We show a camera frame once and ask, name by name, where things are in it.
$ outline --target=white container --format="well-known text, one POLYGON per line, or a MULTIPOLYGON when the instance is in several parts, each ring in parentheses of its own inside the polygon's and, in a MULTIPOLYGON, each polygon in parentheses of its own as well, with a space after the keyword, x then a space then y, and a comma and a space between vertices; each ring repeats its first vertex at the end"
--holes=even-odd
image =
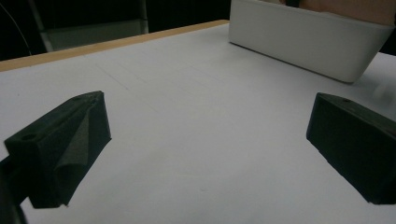
POLYGON ((257 0, 233 0, 232 43, 344 82, 356 81, 394 26, 257 0))

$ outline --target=white surface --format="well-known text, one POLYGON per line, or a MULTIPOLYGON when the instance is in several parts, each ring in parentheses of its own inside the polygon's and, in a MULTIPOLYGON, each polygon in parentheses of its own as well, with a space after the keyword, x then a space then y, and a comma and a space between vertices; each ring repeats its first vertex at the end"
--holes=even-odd
POLYGON ((230 40, 322 75, 354 82, 393 28, 258 0, 233 0, 230 40))
POLYGON ((230 44, 228 28, 0 73, 3 140, 75 95, 106 98, 112 141, 69 207, 26 200, 29 223, 394 223, 305 132, 318 91, 396 119, 395 58, 347 85, 230 44))

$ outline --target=white tabletop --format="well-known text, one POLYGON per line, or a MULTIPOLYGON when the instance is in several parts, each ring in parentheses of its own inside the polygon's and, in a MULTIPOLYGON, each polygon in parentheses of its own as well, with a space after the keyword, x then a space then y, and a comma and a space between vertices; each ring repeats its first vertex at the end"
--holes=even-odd
POLYGON ((221 25, 0 73, 0 139, 105 93, 113 139, 69 207, 23 202, 31 224, 389 224, 396 205, 364 201, 305 132, 317 92, 396 120, 395 87, 392 56, 345 84, 230 44, 221 25))

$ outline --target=wooden table edge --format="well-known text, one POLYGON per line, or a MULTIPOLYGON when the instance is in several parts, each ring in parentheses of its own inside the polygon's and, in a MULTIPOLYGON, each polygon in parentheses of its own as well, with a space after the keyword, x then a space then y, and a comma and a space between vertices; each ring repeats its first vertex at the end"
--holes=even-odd
POLYGON ((62 59, 77 57, 84 54, 95 53, 98 51, 106 50, 106 49, 114 49, 119 47, 124 47, 132 44, 143 43, 146 41, 159 39, 171 35, 180 35, 192 31, 203 30, 206 28, 219 26, 222 24, 226 24, 228 21, 210 21, 185 27, 180 27, 176 29, 170 29, 165 31, 160 31, 156 33, 146 34, 146 35, 136 35, 132 37, 127 37, 123 39, 117 39, 112 41, 107 41, 98 44, 87 45, 83 47, 73 48, 73 49, 64 49, 59 51, 53 51, 44 54, 37 54, 33 56, 17 58, 12 60, 6 60, 0 62, 0 72, 28 67, 32 65, 42 64, 42 63, 50 63, 59 61, 62 59))

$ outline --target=screw hole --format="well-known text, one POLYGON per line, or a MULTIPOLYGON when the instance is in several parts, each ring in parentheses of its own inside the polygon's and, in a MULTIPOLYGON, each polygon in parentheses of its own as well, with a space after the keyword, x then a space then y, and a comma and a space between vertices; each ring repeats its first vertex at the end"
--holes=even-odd
POLYGON ((34 139, 35 138, 35 134, 34 133, 29 133, 29 134, 26 134, 23 138, 22 138, 22 140, 23 141, 27 141, 27 140, 31 140, 31 139, 34 139))

